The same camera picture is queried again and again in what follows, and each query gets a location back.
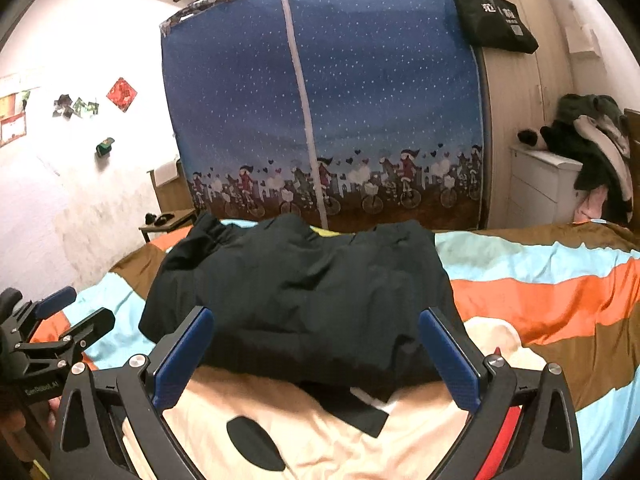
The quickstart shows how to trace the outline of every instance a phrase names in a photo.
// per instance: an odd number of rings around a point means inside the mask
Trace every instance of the pile of clothes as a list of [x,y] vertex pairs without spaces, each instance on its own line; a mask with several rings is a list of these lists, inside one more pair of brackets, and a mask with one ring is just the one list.
[[204,364],[296,384],[377,437],[387,414],[362,398],[440,380],[420,313],[439,307],[465,330],[434,240],[416,221],[322,237],[293,214],[247,229],[206,212],[162,262],[139,328],[158,342],[204,305],[215,316]]
[[608,95],[567,94],[551,126],[518,133],[524,144],[582,163],[574,187],[588,192],[574,222],[604,219],[628,225],[633,212],[627,117]]

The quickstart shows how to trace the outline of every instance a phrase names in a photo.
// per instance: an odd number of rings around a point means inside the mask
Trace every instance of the metal screw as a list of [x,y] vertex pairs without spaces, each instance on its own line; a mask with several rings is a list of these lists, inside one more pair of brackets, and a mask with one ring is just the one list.
[[84,365],[84,363],[76,363],[71,367],[71,373],[73,375],[81,374],[82,372],[84,372],[85,368],[86,366]]
[[487,362],[495,368],[502,368],[504,366],[504,359],[497,354],[491,354]]
[[549,363],[547,368],[553,375],[560,375],[562,373],[562,367],[557,363]]
[[146,359],[143,355],[134,355],[131,359],[129,359],[129,366],[132,368],[140,368],[145,363],[145,360]]

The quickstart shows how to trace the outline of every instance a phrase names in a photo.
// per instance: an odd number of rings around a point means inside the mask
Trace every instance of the wall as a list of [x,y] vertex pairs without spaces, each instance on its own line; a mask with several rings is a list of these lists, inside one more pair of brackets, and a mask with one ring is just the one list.
[[[147,170],[177,153],[158,25],[178,7],[156,0],[37,0],[0,52],[0,76],[44,68],[27,136],[0,148],[0,288],[38,299],[93,285],[143,244],[158,203]],[[119,77],[138,92],[126,113],[106,94]],[[97,100],[95,118],[52,118],[60,94]],[[106,160],[95,146],[115,139]]]
[[620,108],[640,110],[640,66],[598,1],[550,1],[561,26],[591,25],[600,44],[600,58],[585,54],[571,56],[576,92],[610,94]]

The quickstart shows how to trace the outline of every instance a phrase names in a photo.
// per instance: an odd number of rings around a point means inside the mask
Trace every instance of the chinese character decoration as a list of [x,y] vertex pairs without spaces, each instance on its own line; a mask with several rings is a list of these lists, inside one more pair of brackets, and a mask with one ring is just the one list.
[[115,85],[109,90],[107,94],[107,99],[115,104],[120,110],[126,112],[133,99],[136,98],[138,92],[136,92],[132,86],[124,81],[123,78],[120,78],[116,81]]

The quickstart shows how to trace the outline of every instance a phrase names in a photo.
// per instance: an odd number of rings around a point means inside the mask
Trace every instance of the small wooden table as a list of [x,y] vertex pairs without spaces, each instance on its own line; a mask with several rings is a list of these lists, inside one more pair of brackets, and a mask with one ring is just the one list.
[[149,233],[170,233],[171,231],[175,231],[178,227],[186,224],[189,220],[195,222],[197,218],[196,210],[194,208],[180,209],[178,211],[165,211],[162,214],[166,213],[172,213],[174,215],[174,217],[171,218],[171,220],[169,220],[166,224],[161,226],[149,224],[139,227],[140,231],[142,231],[142,235],[145,238],[146,243],[149,243]]

